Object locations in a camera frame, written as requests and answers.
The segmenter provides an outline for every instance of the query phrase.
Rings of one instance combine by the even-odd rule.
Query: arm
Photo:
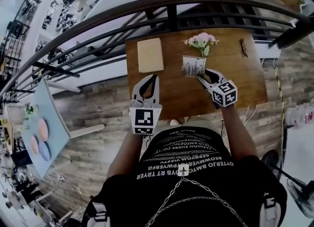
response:
[[[221,111],[224,117],[231,155],[237,161],[248,155],[257,155],[252,137],[240,120],[235,107],[222,107]]]
[[[107,178],[114,175],[129,175],[139,162],[143,143],[142,135],[135,135],[130,129],[123,144],[109,167]]]

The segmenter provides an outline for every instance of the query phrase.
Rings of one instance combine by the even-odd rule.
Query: white buckle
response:
[[[189,165],[188,164],[180,164],[178,168],[178,176],[185,177],[189,174]]]

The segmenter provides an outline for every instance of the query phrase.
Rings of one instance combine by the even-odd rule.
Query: wood-look floor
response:
[[[261,13],[270,17],[276,15],[264,10],[261,10]],[[308,38],[283,50],[276,65],[279,68],[286,107],[293,107],[314,98],[314,52]],[[269,102],[259,105],[255,115],[246,125],[257,145],[260,157],[271,149],[280,148],[281,143],[281,104],[271,61],[264,62],[263,73]],[[58,182],[55,174],[46,176],[45,180],[40,181],[43,191],[54,191],[48,200],[52,203],[52,209],[62,216],[69,210],[75,211],[85,205],[90,195],[99,192],[109,165],[130,128],[127,78],[86,86],[79,94],[70,92],[58,94],[55,99],[70,129],[99,123],[106,125],[106,128],[98,133],[71,140],[61,152],[58,162],[65,160],[73,162],[56,172],[66,177],[65,183]],[[247,118],[254,109],[250,108]],[[239,110],[241,116],[244,116],[245,112],[246,108]],[[213,120],[216,127],[221,129],[221,113],[204,117]]]

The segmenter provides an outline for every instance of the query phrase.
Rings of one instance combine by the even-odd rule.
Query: shoe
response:
[[[180,123],[177,120],[171,120],[170,126],[177,126],[180,125]]]

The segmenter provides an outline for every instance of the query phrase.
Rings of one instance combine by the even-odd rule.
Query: light blue board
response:
[[[24,121],[24,128],[28,125],[29,129],[22,131],[21,135],[38,175],[40,178],[43,178],[50,165],[69,141],[70,135],[63,124],[63,120],[59,117],[60,114],[54,106],[49,87],[43,79],[40,81],[32,97],[31,105],[38,106],[38,113],[37,115],[32,115],[28,121]],[[40,118],[46,120],[49,128],[47,145],[50,149],[51,159],[48,162],[42,158],[40,153],[35,154],[30,145],[32,135],[35,135],[39,141],[37,136],[37,123]]]

